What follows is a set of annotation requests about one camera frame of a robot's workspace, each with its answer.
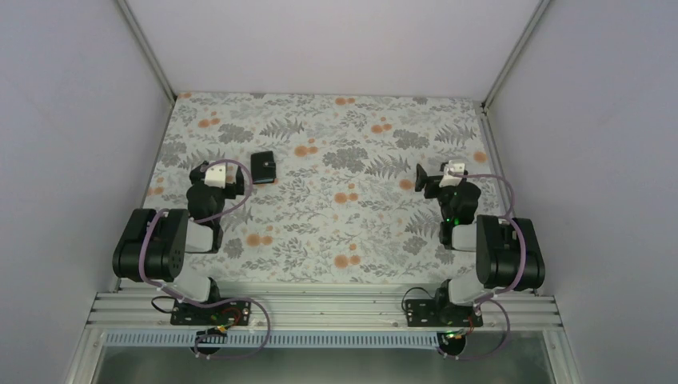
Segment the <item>black leather card holder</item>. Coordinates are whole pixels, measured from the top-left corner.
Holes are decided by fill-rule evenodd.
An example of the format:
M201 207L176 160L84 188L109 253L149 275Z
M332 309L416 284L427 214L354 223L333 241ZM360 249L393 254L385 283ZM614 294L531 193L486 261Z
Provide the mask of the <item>black leather card holder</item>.
M271 184L277 179L277 165L273 151L251 154L250 165L254 185Z

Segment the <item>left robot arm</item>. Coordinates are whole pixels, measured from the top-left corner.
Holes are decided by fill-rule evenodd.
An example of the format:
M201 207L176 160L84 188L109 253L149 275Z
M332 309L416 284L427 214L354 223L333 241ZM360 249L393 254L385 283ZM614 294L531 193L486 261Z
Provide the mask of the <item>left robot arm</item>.
M253 190L250 170L222 159L203 162L189 172L185 209L136 209L130 215L112 257L118 278L143 282L191 305L199 322L216 322L224 299L213 278L184 265L186 254L210 254L220 249L223 216L233 212L228 200L243 206Z

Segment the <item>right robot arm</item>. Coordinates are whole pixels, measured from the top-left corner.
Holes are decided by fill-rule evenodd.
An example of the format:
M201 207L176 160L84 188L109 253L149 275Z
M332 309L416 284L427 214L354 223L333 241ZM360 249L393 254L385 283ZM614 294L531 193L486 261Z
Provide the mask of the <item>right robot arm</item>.
M416 167L415 190L437 201L441 212L439 241L446 250L467 252L475 258L475 273L449 279L437 289L434 318L451 326L462 318L464 307L477 308L498 294L536 290L545 280L546 268L532 221L518 218L514 206L496 216L478 214L480 179L510 182L496 174L470 174L465 164L441 164L438 175Z

